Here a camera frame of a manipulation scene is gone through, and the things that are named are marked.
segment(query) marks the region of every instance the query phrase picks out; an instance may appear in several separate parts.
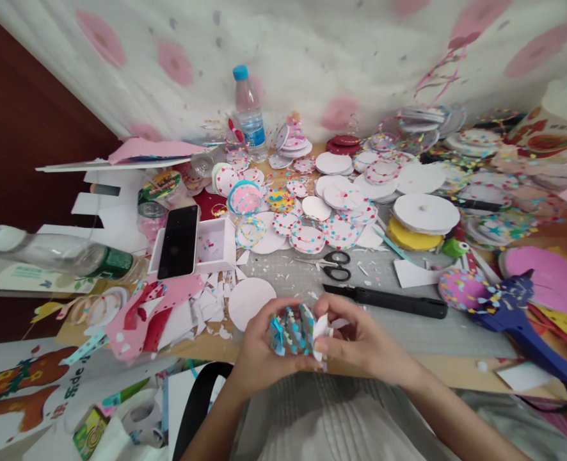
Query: water bottle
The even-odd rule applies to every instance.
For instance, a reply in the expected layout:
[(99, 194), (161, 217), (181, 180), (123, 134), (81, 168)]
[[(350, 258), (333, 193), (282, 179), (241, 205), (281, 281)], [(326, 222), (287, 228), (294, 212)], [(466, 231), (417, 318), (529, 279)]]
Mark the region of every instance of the water bottle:
[(237, 106), (237, 119), (247, 142), (248, 152), (254, 163), (266, 160), (269, 149), (266, 145), (264, 123), (258, 93), (250, 83), (247, 67), (240, 65), (232, 70), (237, 82), (234, 102)]
[(147, 270), (145, 258), (86, 238), (28, 234), (7, 225), (0, 225), (0, 252), (43, 269), (128, 284), (137, 283)]

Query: smartphone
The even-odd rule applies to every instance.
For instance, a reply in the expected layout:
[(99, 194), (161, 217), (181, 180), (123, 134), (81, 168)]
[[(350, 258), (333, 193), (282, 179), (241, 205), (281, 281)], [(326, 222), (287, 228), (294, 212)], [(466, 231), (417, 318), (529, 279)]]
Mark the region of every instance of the smartphone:
[(198, 205), (168, 212), (157, 279), (172, 279), (189, 275), (196, 270), (196, 241), (198, 240)]

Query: gray cutting mat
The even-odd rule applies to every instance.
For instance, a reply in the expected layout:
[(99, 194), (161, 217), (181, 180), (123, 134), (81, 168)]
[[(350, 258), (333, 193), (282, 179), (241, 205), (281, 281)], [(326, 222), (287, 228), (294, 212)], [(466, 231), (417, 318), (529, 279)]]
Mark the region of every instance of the gray cutting mat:
[[(387, 222), (389, 211), (386, 207), (382, 208), (379, 214), (386, 218), (384, 221)], [(326, 247), (319, 257), (316, 255), (312, 257), (320, 259), (332, 250)], [(346, 284), (406, 296), (439, 299), (436, 285), (405, 289), (400, 287), (392, 264), (399, 257), (394, 252), (371, 250), (365, 252), (355, 247), (346, 251), (352, 258), (350, 264), (346, 266), (352, 273), (352, 278), (345, 282)], [(424, 267), (423, 257), (442, 267), (452, 264), (452, 258), (430, 252), (408, 252), (408, 255), (420, 267)], [(240, 269), (247, 277), (258, 277), (268, 281), (275, 288), (277, 296), (297, 296), (308, 305), (313, 305), (315, 300), (309, 292), (320, 296), (323, 292), (322, 283), (336, 286), (341, 282), (329, 279), (313, 264), (293, 261), (293, 258), (308, 257), (309, 255), (301, 255), (295, 250), (277, 251), (270, 255), (252, 254), (248, 264), (241, 266)], [(369, 277), (358, 268), (359, 261)], [(370, 286), (365, 284), (366, 280), (371, 282)], [(466, 314), (454, 309), (449, 309), (446, 318), (441, 320), (371, 305), (367, 305), (367, 310), (403, 348), (413, 354), (516, 358), (514, 348), (503, 334), (490, 332), (472, 323)]]

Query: scissors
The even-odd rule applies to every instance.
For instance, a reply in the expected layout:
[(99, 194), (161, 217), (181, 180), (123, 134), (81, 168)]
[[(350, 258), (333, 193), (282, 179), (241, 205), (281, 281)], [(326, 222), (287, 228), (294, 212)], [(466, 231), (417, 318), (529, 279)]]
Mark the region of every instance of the scissors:
[(322, 259), (298, 259), (294, 258), (295, 261), (307, 264), (319, 264), (322, 267), (324, 273), (332, 280), (337, 282), (347, 282), (351, 277), (352, 273), (345, 269), (341, 264), (349, 264), (352, 260), (349, 254), (343, 251), (333, 251), (324, 256)]

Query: table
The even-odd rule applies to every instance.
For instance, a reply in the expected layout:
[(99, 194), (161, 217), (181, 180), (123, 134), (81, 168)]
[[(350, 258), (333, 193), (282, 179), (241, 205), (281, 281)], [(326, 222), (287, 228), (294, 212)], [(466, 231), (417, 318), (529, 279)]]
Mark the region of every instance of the table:
[[(310, 155), (317, 156), (326, 150), (325, 144), (314, 144)], [(287, 178), (285, 175), (273, 171), (268, 162), (258, 166), (265, 175), (275, 174), (272, 187), (283, 187)], [(556, 223), (545, 226), (539, 232), (516, 241), (512, 247), (535, 245), (537, 247), (560, 246), (567, 253), (567, 220), (564, 223)], [(483, 252), (483, 257), (489, 262), (494, 262), (493, 254)], [(225, 328), (233, 331), (232, 322), (228, 319), (224, 323)], [(215, 331), (220, 329), (219, 323), (209, 323)], [(82, 326), (73, 326), (68, 319), (63, 324), (56, 338), (58, 343), (79, 346), (86, 341)], [(567, 359), (567, 346), (551, 332), (545, 333), (542, 338), (559, 354)], [(231, 340), (224, 340), (220, 336), (212, 336), (203, 332), (194, 341), (183, 341), (172, 348), (170, 353), (185, 359), (216, 360), (220, 362), (233, 363), (239, 352), (239, 344)], [(458, 389), (471, 389), (475, 391), (513, 393), (513, 391), (492, 371), (506, 368), (515, 362), (507, 360), (499, 362), (498, 359), (480, 359), (473, 357), (455, 357), (445, 355), (415, 355), (422, 365), (427, 367), (439, 379), (449, 387)], [(481, 360), (488, 365), (488, 372), (482, 373), (477, 368), (477, 362)], [(341, 363), (337, 360), (328, 361), (328, 372), (336, 375), (349, 375), (368, 377), (365, 373), (354, 366)], [(548, 385), (523, 392), (526, 396), (543, 397), (550, 399), (567, 400), (567, 394), (563, 385), (553, 380)]]

